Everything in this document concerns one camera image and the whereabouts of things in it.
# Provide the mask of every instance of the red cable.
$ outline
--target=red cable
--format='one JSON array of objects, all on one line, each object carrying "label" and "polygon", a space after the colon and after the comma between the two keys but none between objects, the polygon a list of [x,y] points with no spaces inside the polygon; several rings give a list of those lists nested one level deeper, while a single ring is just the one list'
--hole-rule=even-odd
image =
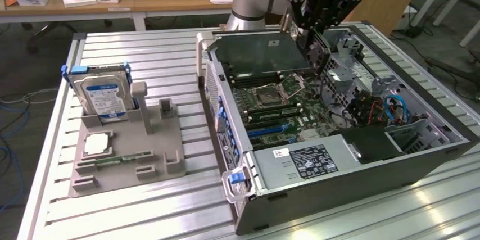
[{"label": "red cable", "polygon": [[379,101],[375,101],[375,102],[374,102],[374,104],[372,104],[372,108],[370,109],[368,125],[370,125],[370,123],[372,122],[374,107],[375,107],[375,105],[376,105],[376,103],[378,103],[378,102],[379,102]]}]

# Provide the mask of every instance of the aluminum extrusion table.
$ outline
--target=aluminum extrusion table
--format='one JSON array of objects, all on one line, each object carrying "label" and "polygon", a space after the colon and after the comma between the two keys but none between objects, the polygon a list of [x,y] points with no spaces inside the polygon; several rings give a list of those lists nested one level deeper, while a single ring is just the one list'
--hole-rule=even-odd
[{"label": "aluminum extrusion table", "polygon": [[[370,25],[355,24],[440,103],[480,134],[479,115]],[[88,34],[74,40],[68,65],[128,61],[148,84],[148,103],[179,105],[188,175],[68,198],[82,107],[63,81],[30,193],[19,239],[459,239],[480,237],[480,149],[446,163],[415,185],[262,232],[235,235],[220,185],[195,75],[196,33],[182,29]],[[380,76],[390,70],[366,53]]]}]

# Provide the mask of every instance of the blue pcie slot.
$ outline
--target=blue pcie slot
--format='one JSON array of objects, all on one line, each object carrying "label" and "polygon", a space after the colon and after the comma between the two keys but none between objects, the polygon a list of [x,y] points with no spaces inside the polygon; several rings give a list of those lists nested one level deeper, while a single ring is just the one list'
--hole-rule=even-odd
[{"label": "blue pcie slot", "polygon": [[263,136],[263,135],[267,135],[267,134],[284,132],[287,130],[287,128],[290,127],[290,125],[291,124],[284,124],[282,126],[275,126],[272,128],[268,128],[268,129],[247,132],[248,137],[252,138],[252,137]]}]

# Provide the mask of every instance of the motherboard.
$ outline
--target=motherboard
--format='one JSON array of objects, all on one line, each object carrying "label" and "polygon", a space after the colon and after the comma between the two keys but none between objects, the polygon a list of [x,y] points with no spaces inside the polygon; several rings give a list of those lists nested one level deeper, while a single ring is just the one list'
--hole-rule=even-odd
[{"label": "motherboard", "polygon": [[310,70],[231,75],[230,83],[254,150],[322,138],[339,129]]}]

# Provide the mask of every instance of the hard drive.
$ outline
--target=hard drive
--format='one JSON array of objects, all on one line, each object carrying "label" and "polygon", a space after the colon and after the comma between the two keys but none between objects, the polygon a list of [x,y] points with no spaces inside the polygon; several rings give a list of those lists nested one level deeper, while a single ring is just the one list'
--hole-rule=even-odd
[{"label": "hard drive", "polygon": [[86,115],[99,115],[103,123],[127,119],[127,111],[136,109],[130,93],[130,65],[63,67],[63,77],[80,100]]}]

